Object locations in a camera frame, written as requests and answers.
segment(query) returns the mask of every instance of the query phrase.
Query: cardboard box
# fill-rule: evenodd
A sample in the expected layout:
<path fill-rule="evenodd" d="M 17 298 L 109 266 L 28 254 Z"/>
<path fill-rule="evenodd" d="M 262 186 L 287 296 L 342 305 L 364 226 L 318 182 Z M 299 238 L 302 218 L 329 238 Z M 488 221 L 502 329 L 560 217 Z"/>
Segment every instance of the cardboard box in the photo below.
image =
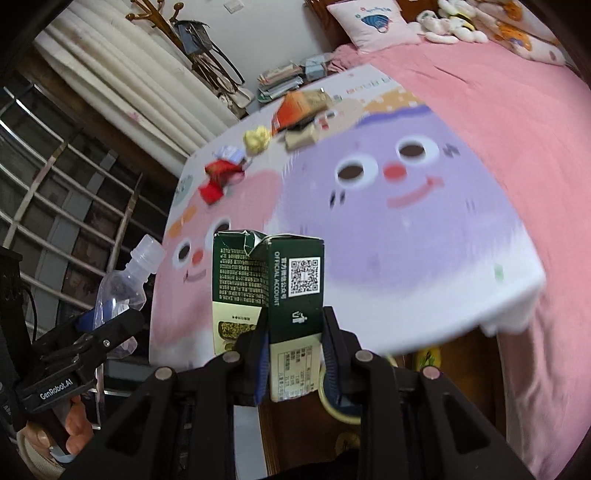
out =
<path fill-rule="evenodd" d="M 324 242 L 255 231 L 213 238 L 213 343 L 231 349 L 268 307 L 271 399 L 318 389 L 323 327 Z"/>

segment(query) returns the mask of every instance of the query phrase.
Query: table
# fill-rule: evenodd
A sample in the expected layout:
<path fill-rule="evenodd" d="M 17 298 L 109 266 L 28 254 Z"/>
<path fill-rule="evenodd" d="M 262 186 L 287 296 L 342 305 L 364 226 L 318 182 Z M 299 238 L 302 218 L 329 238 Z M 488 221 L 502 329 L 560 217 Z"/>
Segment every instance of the table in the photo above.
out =
<path fill-rule="evenodd" d="M 203 167 L 280 100 L 191 156 L 170 210 L 157 274 L 150 361 L 177 369 L 213 356 L 211 248 L 221 229 L 319 236 L 324 303 L 364 348 L 406 353 L 481 326 L 520 332 L 544 286 L 535 248 L 501 187 L 448 127 L 372 66 L 305 88 L 342 99 L 322 140 L 290 155 L 281 138 L 213 206 Z"/>

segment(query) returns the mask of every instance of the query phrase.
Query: yellow plush toy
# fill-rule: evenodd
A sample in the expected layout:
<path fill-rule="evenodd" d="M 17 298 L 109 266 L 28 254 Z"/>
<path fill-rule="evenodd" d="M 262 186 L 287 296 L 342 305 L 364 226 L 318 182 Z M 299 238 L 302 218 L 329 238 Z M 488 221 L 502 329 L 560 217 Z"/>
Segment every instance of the yellow plush toy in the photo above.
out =
<path fill-rule="evenodd" d="M 267 127 L 256 127 L 244 134 L 244 145 L 249 155 L 258 155 L 264 152 L 271 142 L 271 131 Z"/>

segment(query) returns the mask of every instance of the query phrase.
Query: pink pillowcase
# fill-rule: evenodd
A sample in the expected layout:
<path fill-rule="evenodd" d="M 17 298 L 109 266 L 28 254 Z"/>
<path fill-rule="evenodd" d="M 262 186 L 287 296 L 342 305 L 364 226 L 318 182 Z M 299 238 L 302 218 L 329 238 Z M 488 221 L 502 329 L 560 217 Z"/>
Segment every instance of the pink pillowcase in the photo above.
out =
<path fill-rule="evenodd" d="M 393 0 L 348 0 L 326 8 L 360 52 L 371 53 L 393 45 L 421 42 Z"/>

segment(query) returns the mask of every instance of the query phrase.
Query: pink cartoon face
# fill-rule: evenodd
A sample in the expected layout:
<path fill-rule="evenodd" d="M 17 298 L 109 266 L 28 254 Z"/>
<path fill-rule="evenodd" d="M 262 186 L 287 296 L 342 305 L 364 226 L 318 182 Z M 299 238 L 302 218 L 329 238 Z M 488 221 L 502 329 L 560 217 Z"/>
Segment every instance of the pink cartoon face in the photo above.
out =
<path fill-rule="evenodd" d="M 164 235 L 167 253 L 156 275 L 151 345 L 160 348 L 194 334 L 212 337 L 213 235 L 230 229 L 263 230 L 280 193 L 281 176 L 272 170 L 247 174 L 211 206 L 195 191 Z"/>

